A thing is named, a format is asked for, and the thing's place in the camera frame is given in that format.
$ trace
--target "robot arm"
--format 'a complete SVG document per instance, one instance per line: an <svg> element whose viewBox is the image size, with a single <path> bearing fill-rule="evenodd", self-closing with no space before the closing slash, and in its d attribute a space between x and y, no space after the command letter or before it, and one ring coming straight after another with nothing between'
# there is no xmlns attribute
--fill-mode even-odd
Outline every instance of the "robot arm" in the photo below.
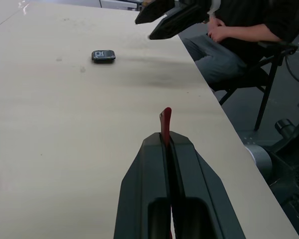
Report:
<svg viewBox="0 0 299 239"><path fill-rule="evenodd" d="M154 0L143 8L135 23L153 22L172 10L149 35L151 40L168 39L206 20L220 8L221 0L180 0L179 5L175 7L174 0Z"/></svg>

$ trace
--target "black shirt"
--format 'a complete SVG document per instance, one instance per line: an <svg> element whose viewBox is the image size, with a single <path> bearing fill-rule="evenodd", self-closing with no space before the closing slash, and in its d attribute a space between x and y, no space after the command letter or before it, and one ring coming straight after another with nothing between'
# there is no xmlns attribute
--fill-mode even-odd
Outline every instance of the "black shirt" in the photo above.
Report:
<svg viewBox="0 0 299 239"><path fill-rule="evenodd" d="M295 16L297 0L222 0L216 17L226 26L265 24L269 30L285 39L289 24ZM221 43L236 53L247 65L255 64L265 55L256 42L227 38Z"/></svg>

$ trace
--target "white tabletop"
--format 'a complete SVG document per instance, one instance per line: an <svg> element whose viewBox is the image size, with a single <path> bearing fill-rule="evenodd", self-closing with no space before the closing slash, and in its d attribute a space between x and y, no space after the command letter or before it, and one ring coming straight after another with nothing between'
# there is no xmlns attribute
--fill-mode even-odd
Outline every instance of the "white tabletop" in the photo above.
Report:
<svg viewBox="0 0 299 239"><path fill-rule="evenodd" d="M247 239L297 239L178 37L138 13L31 2L0 25L0 239L110 239L142 140L183 134L222 179ZM94 50L114 50L95 65Z"/></svg>

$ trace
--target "chair leg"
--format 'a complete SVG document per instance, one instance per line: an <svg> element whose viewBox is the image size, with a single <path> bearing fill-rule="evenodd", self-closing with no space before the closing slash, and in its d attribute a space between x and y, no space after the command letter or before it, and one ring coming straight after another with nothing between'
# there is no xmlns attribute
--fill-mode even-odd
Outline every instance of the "chair leg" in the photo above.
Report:
<svg viewBox="0 0 299 239"><path fill-rule="evenodd" d="M223 98L221 98L221 100L219 101L219 104L222 106L226 100L229 99L229 97L231 97L231 95L236 91L237 89L231 89L229 91L227 91L227 94L225 94L225 96Z"/></svg>
<svg viewBox="0 0 299 239"><path fill-rule="evenodd" d="M272 63L270 73L269 73L269 77L268 77L269 84L266 86L266 89L265 89L264 97L263 97L263 100L262 100L261 105L260 105L260 109L259 109L259 113L258 113L258 117L257 117L257 121L256 121L254 131L259 130L261 121L263 119L264 112L265 112L265 109L266 109L266 105L267 105L267 102L268 102L268 99L269 99L270 91L271 91L271 88L273 86L274 79L275 79L275 76L276 76L276 72L277 72L277 68L278 68L278 61L279 61L279 58L276 57L274 62Z"/></svg>

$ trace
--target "cable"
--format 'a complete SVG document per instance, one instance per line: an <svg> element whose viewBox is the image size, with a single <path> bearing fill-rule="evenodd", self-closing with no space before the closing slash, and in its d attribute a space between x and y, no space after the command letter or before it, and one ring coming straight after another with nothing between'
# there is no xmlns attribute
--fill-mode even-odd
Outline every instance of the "cable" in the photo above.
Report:
<svg viewBox="0 0 299 239"><path fill-rule="evenodd" d="M299 78L293 73L293 71L292 71L291 68L290 68L290 65L289 65L289 55L287 55L287 56L285 57L285 60L286 60L286 66L287 66L287 69L288 69L289 73L292 75L292 77L293 77L296 81L299 82Z"/></svg>

